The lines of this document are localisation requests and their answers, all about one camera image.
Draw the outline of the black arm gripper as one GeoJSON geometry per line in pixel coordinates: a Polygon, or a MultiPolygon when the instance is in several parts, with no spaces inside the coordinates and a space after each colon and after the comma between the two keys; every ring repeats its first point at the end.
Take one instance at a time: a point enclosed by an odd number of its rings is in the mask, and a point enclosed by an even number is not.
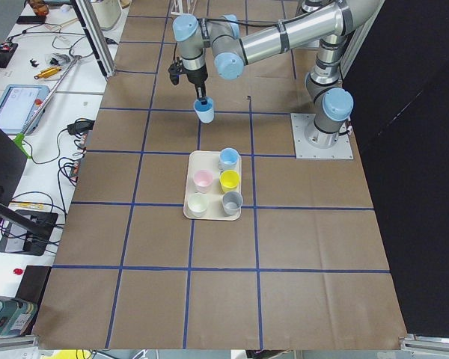
{"type": "Polygon", "coordinates": [[[205,81],[207,80],[207,68],[201,67],[198,70],[188,70],[186,69],[186,76],[189,82],[195,85],[195,91],[197,96],[197,101],[200,104],[207,104],[207,94],[205,81]]]}

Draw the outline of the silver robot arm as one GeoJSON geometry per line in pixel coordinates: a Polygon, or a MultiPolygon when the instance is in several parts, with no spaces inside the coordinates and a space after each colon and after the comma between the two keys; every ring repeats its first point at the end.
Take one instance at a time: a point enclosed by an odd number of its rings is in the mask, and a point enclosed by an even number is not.
{"type": "Polygon", "coordinates": [[[206,94],[206,49],[213,53],[217,73],[223,79],[234,80],[249,64],[318,40],[315,65],[305,77],[317,113],[305,127],[304,135],[314,147],[333,147],[344,134],[341,127],[354,106],[352,95],[337,86],[346,40],[377,12],[378,6],[378,1],[305,1],[302,14],[264,25],[245,37],[240,35],[234,15],[215,19],[180,15],[173,22],[180,54],[168,68],[171,83],[177,85],[181,75],[187,77],[195,86],[195,112],[206,122],[204,112],[213,108],[206,94]]]}

